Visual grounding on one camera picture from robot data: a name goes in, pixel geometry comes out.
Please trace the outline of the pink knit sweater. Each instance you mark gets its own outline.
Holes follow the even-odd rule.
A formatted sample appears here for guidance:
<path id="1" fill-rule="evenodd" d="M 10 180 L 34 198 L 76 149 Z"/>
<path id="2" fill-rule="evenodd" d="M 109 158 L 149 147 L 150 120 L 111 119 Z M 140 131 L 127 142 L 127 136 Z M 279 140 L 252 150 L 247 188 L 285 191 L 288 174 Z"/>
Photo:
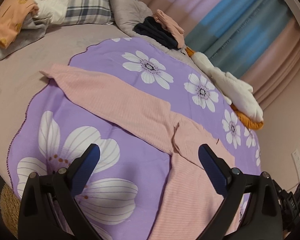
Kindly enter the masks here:
<path id="1" fill-rule="evenodd" d="M 198 150 L 207 144 L 230 166 L 235 159 L 202 125 L 171 111 L 156 98 L 102 72 L 54 65 L 42 74 L 54 79 L 66 97 L 171 156 L 171 170 L 150 239 L 196 239 L 219 208 L 218 195 Z"/>

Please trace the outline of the brown fuzzy rug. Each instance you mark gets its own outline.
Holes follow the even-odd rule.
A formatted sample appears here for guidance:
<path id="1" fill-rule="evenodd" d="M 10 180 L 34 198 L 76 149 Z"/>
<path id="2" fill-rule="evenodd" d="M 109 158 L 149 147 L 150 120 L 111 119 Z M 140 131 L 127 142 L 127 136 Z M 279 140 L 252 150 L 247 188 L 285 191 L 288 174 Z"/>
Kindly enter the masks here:
<path id="1" fill-rule="evenodd" d="M 0 194 L 0 212 L 3 223 L 18 239 L 20 199 L 13 193 L 12 189 L 4 184 Z"/>

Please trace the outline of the purple floral bed sheet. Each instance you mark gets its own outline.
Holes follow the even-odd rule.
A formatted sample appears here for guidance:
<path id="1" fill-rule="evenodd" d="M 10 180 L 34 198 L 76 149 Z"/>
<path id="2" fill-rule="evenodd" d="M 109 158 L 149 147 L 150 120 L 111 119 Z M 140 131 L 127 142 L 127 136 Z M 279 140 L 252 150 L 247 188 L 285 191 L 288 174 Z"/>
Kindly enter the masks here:
<path id="1" fill-rule="evenodd" d="M 113 75 L 167 101 L 171 111 L 203 126 L 244 173 L 260 172 L 260 147 L 213 82 L 141 38 L 89 46 L 70 67 Z M 21 197 L 32 172 L 49 175 L 97 144 L 101 151 L 79 207 L 105 239 L 150 239 L 171 170 L 171 156 L 71 102 L 55 80 L 31 100 L 8 153 L 13 192 Z"/>

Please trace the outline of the white goose plush toy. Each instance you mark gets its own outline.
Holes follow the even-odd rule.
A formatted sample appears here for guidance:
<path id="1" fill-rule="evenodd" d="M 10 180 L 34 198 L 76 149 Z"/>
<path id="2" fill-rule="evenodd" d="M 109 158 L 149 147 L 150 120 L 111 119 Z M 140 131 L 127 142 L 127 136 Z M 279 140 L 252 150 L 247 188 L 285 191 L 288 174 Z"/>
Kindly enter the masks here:
<path id="1" fill-rule="evenodd" d="M 242 124 L 252 130 L 260 130 L 264 126 L 263 111 L 253 95 L 253 87 L 236 78 L 230 72 L 223 72 L 213 66 L 207 56 L 186 47 L 186 52 L 194 64 L 205 73 L 222 92 L 227 103 Z"/>

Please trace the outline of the pink and blue curtain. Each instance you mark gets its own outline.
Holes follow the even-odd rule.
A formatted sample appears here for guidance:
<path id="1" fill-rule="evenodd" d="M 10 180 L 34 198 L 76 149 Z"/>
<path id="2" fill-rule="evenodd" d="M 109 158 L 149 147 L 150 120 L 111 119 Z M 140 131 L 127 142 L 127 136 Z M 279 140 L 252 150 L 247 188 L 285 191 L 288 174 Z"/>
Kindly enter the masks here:
<path id="1" fill-rule="evenodd" d="M 267 108 L 300 69 L 299 0 L 141 0 L 171 16 L 185 43 L 252 85 Z"/>

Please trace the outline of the orange patterned small garment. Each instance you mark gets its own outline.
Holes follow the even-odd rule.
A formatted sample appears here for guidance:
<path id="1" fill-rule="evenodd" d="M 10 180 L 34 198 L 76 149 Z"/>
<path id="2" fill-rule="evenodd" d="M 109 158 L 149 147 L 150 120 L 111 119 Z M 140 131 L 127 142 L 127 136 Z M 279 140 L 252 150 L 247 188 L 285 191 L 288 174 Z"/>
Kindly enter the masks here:
<path id="1" fill-rule="evenodd" d="M 38 14 L 34 0 L 4 0 L 0 6 L 0 47 L 7 48 L 18 36 L 27 15 Z"/>

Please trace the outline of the folded peach garment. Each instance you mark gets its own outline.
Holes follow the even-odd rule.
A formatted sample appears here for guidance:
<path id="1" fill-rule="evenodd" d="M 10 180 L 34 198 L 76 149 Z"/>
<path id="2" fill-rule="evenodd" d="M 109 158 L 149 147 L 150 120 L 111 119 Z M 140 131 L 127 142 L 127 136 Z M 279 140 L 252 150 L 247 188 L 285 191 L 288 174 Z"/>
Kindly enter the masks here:
<path id="1" fill-rule="evenodd" d="M 181 49 L 185 45 L 185 39 L 184 39 L 184 33 L 182 27 L 179 26 L 175 20 L 173 20 L 170 16 L 166 15 L 163 11 L 160 9 L 157 9 L 156 12 L 153 15 L 155 21 L 157 23 L 160 23 L 162 28 L 166 31 L 170 32 L 172 36 L 175 38 L 175 40 L 178 43 L 177 48 Z"/>

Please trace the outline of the folded dark navy garment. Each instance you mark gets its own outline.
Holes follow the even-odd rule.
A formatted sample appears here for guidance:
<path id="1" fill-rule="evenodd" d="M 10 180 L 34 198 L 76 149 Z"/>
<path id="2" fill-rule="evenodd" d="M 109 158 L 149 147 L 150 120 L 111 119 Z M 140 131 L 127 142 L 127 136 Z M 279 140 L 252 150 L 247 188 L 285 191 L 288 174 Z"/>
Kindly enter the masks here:
<path id="1" fill-rule="evenodd" d="M 166 31 L 160 23 L 156 22 L 154 17 L 148 16 L 142 23 L 138 23 L 133 30 L 144 36 L 156 40 L 168 49 L 178 49 L 178 42 L 173 35 Z"/>

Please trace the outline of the grey pillow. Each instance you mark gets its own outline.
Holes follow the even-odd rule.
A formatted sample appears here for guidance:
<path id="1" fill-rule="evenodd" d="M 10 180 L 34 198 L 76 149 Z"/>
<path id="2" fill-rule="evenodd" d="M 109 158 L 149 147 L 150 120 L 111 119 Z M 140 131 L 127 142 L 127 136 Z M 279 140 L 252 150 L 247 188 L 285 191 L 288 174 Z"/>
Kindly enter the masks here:
<path id="1" fill-rule="evenodd" d="M 118 28 L 130 37 L 141 37 L 133 29 L 153 12 L 139 0 L 109 0 L 114 21 Z"/>

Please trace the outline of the white wall power strip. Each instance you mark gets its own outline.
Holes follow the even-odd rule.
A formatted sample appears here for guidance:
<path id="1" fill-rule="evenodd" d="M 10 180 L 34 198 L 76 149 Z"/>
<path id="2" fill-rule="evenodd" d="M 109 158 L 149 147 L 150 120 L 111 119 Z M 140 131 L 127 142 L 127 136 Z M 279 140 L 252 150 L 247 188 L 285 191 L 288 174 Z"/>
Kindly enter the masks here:
<path id="1" fill-rule="evenodd" d="M 298 180 L 300 182 L 300 154 L 299 154 L 298 149 L 294 150 L 291 153 L 291 155 L 292 155 L 292 158 L 293 158 L 293 161 L 294 161 L 296 172 L 298 174 Z"/>

